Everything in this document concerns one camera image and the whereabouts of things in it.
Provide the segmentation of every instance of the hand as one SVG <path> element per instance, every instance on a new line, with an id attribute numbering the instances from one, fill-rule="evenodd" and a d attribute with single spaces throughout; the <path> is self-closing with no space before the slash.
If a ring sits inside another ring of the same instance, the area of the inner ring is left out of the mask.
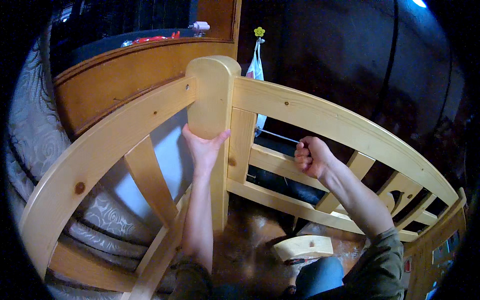
<path id="1" fill-rule="evenodd" d="M 181 133 L 187 141 L 195 170 L 210 173 L 215 165 L 220 147 L 230 136 L 230 129 L 221 132 L 211 140 L 205 140 L 193 134 L 188 128 L 188 124 L 185 124 Z"/>
<path id="2" fill-rule="evenodd" d="M 327 144 L 318 137 L 306 136 L 297 144 L 295 163 L 310 177 L 320 179 L 335 160 Z"/>

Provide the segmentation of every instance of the wood knot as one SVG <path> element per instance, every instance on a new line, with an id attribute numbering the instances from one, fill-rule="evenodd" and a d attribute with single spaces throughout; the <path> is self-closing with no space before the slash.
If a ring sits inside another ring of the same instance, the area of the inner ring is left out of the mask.
<path id="1" fill-rule="evenodd" d="M 229 157 L 228 158 L 228 165 L 232 166 L 232 167 L 236 167 L 237 166 L 237 161 L 233 157 Z"/>
<path id="2" fill-rule="evenodd" d="M 81 195 L 85 191 L 85 183 L 79 182 L 75 184 L 75 194 Z"/>

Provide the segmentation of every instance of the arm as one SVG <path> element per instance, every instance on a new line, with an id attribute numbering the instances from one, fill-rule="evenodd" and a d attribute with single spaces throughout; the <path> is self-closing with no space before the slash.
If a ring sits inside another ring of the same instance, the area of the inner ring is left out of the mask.
<path id="1" fill-rule="evenodd" d="M 186 124 L 182 135 L 187 141 L 194 164 L 192 192 L 183 227 L 182 249 L 186 255 L 190 255 L 209 273 L 212 273 L 213 230 L 210 175 L 221 145 L 230 136 L 230 129 L 212 140 L 205 140 L 194 135 Z"/>
<path id="2" fill-rule="evenodd" d="M 335 195 L 368 238 L 373 239 L 394 226 L 385 204 L 319 138 L 301 139 L 295 162 L 302 172 L 317 178 Z"/>

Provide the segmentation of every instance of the crib post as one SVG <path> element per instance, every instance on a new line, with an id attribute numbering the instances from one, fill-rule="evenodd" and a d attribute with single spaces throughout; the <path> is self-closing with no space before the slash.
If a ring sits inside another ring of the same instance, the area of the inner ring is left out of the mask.
<path id="1" fill-rule="evenodd" d="M 186 76 L 197 80 L 195 102 L 187 109 L 189 127 L 194 134 L 211 139 L 230 128 L 233 82 L 240 72 L 240 65 L 227 56 L 201 57 L 188 64 Z M 214 230 L 223 230 L 227 224 L 228 146 L 229 139 L 218 153 L 210 181 Z"/>

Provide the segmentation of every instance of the patterned fabric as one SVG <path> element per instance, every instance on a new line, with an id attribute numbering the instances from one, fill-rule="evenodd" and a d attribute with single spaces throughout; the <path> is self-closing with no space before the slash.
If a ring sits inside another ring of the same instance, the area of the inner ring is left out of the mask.
<path id="1" fill-rule="evenodd" d="M 13 94 L 8 136 L 3 144 L 7 195 L 17 224 L 35 185 L 71 144 L 53 99 L 49 72 L 49 31 L 28 53 Z M 152 242 L 152 232 L 101 185 L 95 186 L 67 223 L 61 236 L 70 244 L 126 270 L 133 271 Z M 50 285 L 58 299 L 120 299 L 121 293 Z"/>

